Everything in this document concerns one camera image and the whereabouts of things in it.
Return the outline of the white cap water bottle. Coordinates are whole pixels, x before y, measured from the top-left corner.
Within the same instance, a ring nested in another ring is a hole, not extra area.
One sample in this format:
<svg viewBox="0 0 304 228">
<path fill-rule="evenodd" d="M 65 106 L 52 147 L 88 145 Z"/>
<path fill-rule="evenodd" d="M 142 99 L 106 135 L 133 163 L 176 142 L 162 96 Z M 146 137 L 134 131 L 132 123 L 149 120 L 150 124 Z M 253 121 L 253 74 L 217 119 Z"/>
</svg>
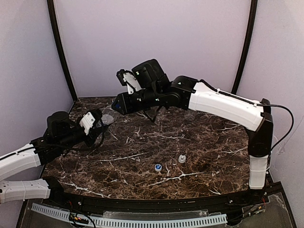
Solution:
<svg viewBox="0 0 304 228">
<path fill-rule="evenodd" d="M 193 111 L 193 110 L 188 109 L 188 110 L 185 112 L 184 118 L 185 118 L 187 121 L 193 121 L 193 120 L 195 120 L 196 114 L 197 114 L 196 111 Z"/>
</svg>

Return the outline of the white blue bottle cap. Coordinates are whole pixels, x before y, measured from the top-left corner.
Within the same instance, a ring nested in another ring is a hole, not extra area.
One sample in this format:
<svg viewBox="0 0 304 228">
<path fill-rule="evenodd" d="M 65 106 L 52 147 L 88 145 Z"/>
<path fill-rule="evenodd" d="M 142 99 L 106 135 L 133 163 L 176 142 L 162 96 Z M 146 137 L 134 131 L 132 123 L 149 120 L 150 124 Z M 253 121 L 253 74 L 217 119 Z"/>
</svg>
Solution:
<svg viewBox="0 0 304 228">
<path fill-rule="evenodd" d="M 155 164 L 155 166 L 154 166 L 154 170 L 156 171 L 156 172 L 160 172 L 161 170 L 162 170 L 162 165 L 161 164 Z"/>
</svg>

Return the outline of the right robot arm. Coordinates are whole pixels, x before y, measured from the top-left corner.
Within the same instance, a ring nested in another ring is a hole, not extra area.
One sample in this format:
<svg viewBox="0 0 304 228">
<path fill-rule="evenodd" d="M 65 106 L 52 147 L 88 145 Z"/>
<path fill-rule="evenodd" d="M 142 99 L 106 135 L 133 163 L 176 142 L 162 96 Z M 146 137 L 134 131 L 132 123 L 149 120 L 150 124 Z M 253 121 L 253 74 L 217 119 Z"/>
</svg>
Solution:
<svg viewBox="0 0 304 228">
<path fill-rule="evenodd" d="M 170 81 L 156 59 L 147 60 L 130 71 L 121 69 L 116 76 L 121 85 L 128 88 L 112 103 L 112 108 L 122 115 L 156 106 L 177 107 L 213 114 L 243 126 L 248 134 L 249 188 L 263 189 L 274 128 L 268 100 L 242 98 L 188 76 Z"/>
</svg>

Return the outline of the clear bottle cap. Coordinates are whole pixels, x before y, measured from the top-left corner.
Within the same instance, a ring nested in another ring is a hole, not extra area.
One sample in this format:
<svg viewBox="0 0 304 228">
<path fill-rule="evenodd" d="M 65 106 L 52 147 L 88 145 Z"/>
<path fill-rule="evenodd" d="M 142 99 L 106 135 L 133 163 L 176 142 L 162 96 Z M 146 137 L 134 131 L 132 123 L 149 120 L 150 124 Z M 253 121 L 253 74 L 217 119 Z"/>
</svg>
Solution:
<svg viewBox="0 0 304 228">
<path fill-rule="evenodd" d="M 181 155 L 178 157 L 178 162 L 179 162 L 179 163 L 185 163 L 185 162 L 186 162 L 186 155 L 181 154 Z"/>
</svg>

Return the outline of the blue cap water bottle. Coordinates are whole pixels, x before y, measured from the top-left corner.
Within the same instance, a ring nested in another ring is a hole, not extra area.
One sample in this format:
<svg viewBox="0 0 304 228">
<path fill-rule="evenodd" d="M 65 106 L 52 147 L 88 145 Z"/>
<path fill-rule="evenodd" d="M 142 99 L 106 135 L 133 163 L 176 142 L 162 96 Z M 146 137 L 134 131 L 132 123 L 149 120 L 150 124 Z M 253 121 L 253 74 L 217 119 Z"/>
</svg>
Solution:
<svg viewBox="0 0 304 228">
<path fill-rule="evenodd" d="M 110 106 L 102 111 L 102 122 L 104 125 L 111 125 L 117 119 L 119 113 L 113 110 Z"/>
</svg>

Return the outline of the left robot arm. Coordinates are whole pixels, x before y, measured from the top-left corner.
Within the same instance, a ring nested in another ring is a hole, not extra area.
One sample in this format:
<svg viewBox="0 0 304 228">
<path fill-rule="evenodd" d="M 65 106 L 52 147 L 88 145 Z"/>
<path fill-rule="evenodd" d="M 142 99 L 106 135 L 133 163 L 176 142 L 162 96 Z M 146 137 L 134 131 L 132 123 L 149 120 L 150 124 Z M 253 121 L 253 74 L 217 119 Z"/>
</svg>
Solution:
<svg viewBox="0 0 304 228">
<path fill-rule="evenodd" d="M 49 199 L 62 192 L 62 186 L 52 177 L 30 181 L 7 179 L 27 169 L 44 166 L 65 152 L 77 151 L 75 146 L 80 143 L 86 144 L 86 152 L 97 149 L 101 146 L 96 143 L 97 138 L 105 136 L 113 121 L 110 115 L 103 114 L 99 109 L 88 111 L 75 122 L 65 111 L 53 113 L 47 118 L 47 129 L 42 137 L 1 156 L 0 202 Z"/>
</svg>

